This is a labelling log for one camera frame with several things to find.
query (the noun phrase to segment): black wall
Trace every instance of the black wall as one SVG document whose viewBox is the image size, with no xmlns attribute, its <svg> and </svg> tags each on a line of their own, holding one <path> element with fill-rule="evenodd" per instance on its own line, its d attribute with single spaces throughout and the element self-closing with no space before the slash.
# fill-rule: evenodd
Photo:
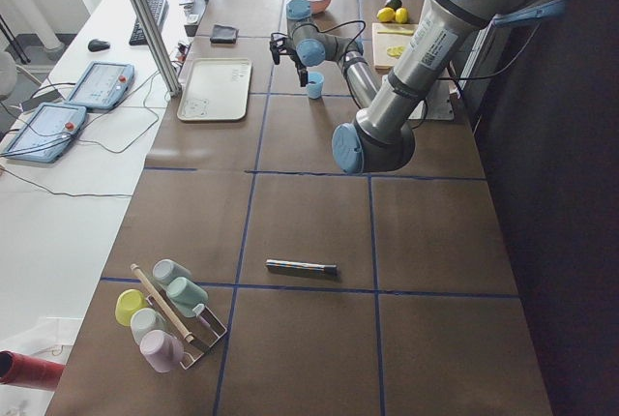
<svg viewBox="0 0 619 416">
<path fill-rule="evenodd" d="M 619 414 L 618 65 L 619 0 L 571 0 L 491 83 L 477 132 L 556 416 Z"/>
</svg>

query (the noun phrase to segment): cup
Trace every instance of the cup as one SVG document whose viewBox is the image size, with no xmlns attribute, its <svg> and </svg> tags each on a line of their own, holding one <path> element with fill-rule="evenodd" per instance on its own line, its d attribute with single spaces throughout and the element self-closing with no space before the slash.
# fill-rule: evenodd
<svg viewBox="0 0 619 416">
<path fill-rule="evenodd" d="M 192 273 L 189 269 L 181 266 L 171 259 L 162 259 L 161 261 L 158 261 L 155 266 L 153 266 L 153 277 L 162 285 L 162 287 L 166 287 L 176 278 L 183 277 L 191 279 Z"/>
<path fill-rule="evenodd" d="M 133 339 L 138 345 L 141 344 L 142 339 L 149 332 L 167 330 L 163 316 L 152 308 L 142 308 L 138 312 L 135 312 L 132 316 L 131 328 Z"/>
<path fill-rule="evenodd" d="M 308 97 L 313 100 L 322 97 L 322 85 L 325 83 L 325 76 L 319 72 L 312 71 L 308 73 L 308 85 L 306 90 L 308 91 Z"/>
<path fill-rule="evenodd" d="M 170 372 L 183 360 L 183 343 L 167 332 L 154 330 L 139 343 L 139 351 L 157 372 Z"/>
<path fill-rule="evenodd" d="M 165 293 L 184 317 L 195 317 L 193 309 L 198 304 L 206 305 L 209 301 L 206 291 L 187 278 L 176 278 L 169 284 Z"/>
<path fill-rule="evenodd" d="M 134 288 L 125 290 L 116 300 L 116 320 L 120 325 L 129 327 L 133 314 L 146 307 L 148 303 L 142 292 Z"/>
<path fill-rule="evenodd" d="M 0 352 L 0 384 L 56 390 L 65 365 L 12 351 Z"/>
</svg>

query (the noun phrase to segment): red cylinder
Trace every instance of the red cylinder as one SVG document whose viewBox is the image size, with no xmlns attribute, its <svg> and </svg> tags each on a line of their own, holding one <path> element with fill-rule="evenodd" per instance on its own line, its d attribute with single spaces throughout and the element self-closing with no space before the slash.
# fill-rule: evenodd
<svg viewBox="0 0 619 416">
<path fill-rule="evenodd" d="M 12 351 L 0 351 L 0 384 L 56 390 L 65 365 Z"/>
</svg>

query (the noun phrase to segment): yellow cup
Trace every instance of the yellow cup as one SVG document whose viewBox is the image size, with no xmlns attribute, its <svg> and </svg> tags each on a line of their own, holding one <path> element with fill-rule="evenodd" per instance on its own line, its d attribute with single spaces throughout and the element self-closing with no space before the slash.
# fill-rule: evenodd
<svg viewBox="0 0 619 416">
<path fill-rule="evenodd" d="M 116 320 L 120 325 L 129 327 L 132 323 L 133 314 L 146 307 L 148 307 L 148 303 L 142 292 L 134 288 L 125 290 L 116 300 Z"/>
</svg>

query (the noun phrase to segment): keyboard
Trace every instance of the keyboard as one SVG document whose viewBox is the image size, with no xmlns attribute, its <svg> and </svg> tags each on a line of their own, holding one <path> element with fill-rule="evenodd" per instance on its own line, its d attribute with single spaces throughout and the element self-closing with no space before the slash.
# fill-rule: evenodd
<svg viewBox="0 0 619 416">
<path fill-rule="evenodd" d="M 167 13 L 167 0 L 148 0 L 148 6 L 151 9 L 157 27 L 161 28 Z M 133 25 L 132 36 L 129 38 L 129 45 L 146 45 L 146 36 L 137 18 Z"/>
</svg>

